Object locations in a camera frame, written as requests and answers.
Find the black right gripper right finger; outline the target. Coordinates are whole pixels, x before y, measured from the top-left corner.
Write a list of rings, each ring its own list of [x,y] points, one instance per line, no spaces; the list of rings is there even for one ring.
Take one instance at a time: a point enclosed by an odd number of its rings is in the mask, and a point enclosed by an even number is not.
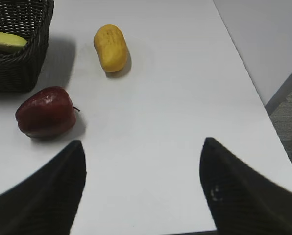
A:
[[[199,177],[219,235],[292,235],[292,193],[214,138],[205,139]]]

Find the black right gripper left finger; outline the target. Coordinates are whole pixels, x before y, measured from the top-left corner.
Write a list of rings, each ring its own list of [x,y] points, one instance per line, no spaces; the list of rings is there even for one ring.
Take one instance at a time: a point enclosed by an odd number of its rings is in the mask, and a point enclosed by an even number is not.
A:
[[[80,140],[0,194],[0,235],[70,234],[86,182]]]

